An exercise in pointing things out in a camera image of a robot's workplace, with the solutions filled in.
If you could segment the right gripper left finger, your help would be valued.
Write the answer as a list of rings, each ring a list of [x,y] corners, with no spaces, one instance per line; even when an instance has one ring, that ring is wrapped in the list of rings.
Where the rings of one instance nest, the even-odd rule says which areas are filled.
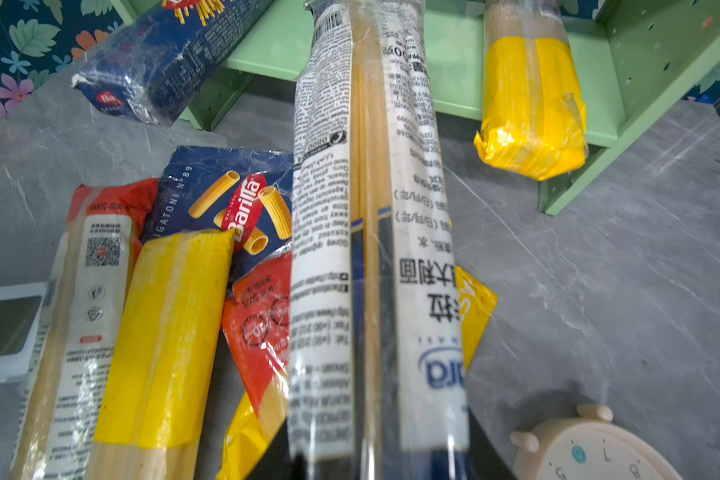
[[[290,456],[288,421],[277,431],[271,444],[246,477],[247,480],[307,480],[307,463],[302,455]]]

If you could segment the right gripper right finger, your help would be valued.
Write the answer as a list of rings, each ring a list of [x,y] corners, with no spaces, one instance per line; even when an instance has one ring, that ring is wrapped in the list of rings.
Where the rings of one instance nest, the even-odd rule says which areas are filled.
[[[515,480],[472,410],[469,411],[470,446],[468,478],[471,480]]]

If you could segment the clear spaghetti bag blue end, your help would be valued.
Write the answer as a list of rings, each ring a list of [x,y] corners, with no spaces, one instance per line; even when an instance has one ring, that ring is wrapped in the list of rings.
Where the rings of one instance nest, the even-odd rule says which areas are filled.
[[[421,1],[309,1],[288,440],[306,479],[465,479],[469,407]]]

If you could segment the yellow spaghetti bag long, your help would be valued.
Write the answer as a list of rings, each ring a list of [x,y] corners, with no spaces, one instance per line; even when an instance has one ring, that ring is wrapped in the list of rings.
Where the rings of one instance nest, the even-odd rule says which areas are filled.
[[[219,230],[143,246],[86,478],[193,478],[234,248]]]

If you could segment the yellow-banded spaghetti bag barcode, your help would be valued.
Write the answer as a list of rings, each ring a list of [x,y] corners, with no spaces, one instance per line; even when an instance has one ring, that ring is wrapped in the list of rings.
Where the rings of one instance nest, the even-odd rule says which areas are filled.
[[[488,1],[483,23],[480,159],[537,181],[581,168],[587,108],[556,2]]]

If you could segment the blue Barilla spaghetti box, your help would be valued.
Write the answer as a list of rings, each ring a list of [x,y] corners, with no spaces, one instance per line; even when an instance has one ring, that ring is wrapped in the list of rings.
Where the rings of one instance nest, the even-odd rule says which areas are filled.
[[[72,87],[102,113],[169,127],[270,5],[162,1],[111,35]]]

